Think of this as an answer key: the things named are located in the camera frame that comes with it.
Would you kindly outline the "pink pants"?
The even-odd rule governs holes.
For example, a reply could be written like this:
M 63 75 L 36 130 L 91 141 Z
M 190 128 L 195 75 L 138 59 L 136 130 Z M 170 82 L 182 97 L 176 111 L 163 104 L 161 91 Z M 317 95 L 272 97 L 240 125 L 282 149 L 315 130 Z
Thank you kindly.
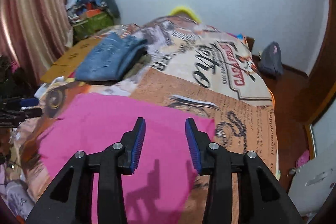
M 177 223 L 199 169 L 193 133 L 211 119 L 123 96 L 79 94 L 46 130 L 50 223 Z

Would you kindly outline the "wooden lap tray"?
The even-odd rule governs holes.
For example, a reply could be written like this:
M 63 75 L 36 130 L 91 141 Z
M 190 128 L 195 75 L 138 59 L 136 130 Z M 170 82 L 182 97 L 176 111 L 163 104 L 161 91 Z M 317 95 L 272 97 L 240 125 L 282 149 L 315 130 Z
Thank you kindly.
M 56 60 L 44 75 L 42 75 L 41 82 L 50 84 L 57 77 L 63 76 L 65 79 L 70 77 L 88 53 L 98 45 L 100 40 L 100 38 L 90 38 L 75 44 Z

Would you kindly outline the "white suitcase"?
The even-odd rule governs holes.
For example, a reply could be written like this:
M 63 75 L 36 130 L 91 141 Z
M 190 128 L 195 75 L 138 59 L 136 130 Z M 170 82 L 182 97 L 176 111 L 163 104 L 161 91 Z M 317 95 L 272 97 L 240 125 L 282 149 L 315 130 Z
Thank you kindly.
M 325 151 L 299 167 L 288 196 L 301 216 L 319 211 L 335 184 L 335 152 Z

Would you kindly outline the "striped pink curtain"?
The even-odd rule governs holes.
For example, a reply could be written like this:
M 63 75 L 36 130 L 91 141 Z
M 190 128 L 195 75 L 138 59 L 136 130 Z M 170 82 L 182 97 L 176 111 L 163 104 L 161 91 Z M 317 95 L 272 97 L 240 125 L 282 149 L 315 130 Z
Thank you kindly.
M 72 47 L 67 0 L 1 0 L 1 55 L 15 61 L 31 85 Z

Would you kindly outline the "folded blue jeans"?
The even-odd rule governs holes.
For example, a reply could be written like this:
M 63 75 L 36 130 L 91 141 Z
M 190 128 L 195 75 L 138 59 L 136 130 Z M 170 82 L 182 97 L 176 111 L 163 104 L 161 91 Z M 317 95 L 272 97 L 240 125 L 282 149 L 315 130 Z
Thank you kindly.
M 75 79 L 84 82 L 119 81 L 147 53 L 147 40 L 112 32 L 81 62 Z

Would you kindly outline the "green storage bag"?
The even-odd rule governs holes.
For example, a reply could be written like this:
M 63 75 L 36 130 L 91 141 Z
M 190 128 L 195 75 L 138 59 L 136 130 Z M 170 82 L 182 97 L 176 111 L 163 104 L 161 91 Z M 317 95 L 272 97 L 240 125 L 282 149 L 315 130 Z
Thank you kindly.
M 113 18 L 106 12 L 100 12 L 90 18 L 73 25 L 73 36 L 76 41 L 87 39 L 96 32 L 114 25 Z

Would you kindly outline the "pile of clothes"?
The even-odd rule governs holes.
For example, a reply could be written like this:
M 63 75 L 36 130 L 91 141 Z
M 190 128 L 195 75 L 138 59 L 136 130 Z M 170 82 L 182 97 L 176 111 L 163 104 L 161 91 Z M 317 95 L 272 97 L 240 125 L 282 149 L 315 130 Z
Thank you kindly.
M 80 16 L 89 11 L 89 5 L 92 10 L 101 10 L 106 12 L 113 19 L 120 19 L 120 10 L 115 0 L 68 0 L 67 15 L 70 21 L 75 21 Z

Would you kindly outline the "grey backpack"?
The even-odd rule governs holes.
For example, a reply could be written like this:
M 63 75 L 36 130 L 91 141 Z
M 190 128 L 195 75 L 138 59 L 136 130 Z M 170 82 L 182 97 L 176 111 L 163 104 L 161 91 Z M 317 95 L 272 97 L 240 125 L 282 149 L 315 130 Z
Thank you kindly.
M 271 42 L 261 53 L 258 69 L 268 77 L 276 79 L 283 74 L 281 50 L 277 42 Z

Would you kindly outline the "printed newspaper-pattern bedspread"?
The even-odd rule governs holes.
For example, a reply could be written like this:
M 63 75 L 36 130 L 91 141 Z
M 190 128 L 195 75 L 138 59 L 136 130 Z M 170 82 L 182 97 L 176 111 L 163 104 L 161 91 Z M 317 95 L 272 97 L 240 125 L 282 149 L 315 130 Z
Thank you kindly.
M 254 151 L 276 173 L 271 96 L 256 71 L 244 36 L 180 16 L 158 18 L 141 28 L 119 26 L 112 32 L 121 38 L 132 35 L 146 39 L 151 62 L 136 75 L 109 87 L 75 80 L 48 88 L 42 97 L 43 116 L 21 152 L 28 185 L 37 201 L 53 180 L 39 154 L 41 139 L 79 94 L 123 96 L 211 119 L 214 129 L 208 136 L 212 142 L 234 153 Z M 209 182 L 208 176 L 196 173 L 177 223 L 202 222 Z

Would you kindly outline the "yellow foam tube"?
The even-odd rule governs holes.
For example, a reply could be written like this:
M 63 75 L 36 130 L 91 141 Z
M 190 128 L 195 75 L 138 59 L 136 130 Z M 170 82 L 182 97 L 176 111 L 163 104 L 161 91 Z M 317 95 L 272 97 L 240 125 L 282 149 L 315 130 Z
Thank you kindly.
M 186 6 L 177 6 L 171 10 L 169 13 L 169 16 L 177 16 L 177 15 L 183 15 L 185 17 L 188 17 L 189 19 L 201 23 L 202 21 L 199 19 L 197 14 L 190 8 Z

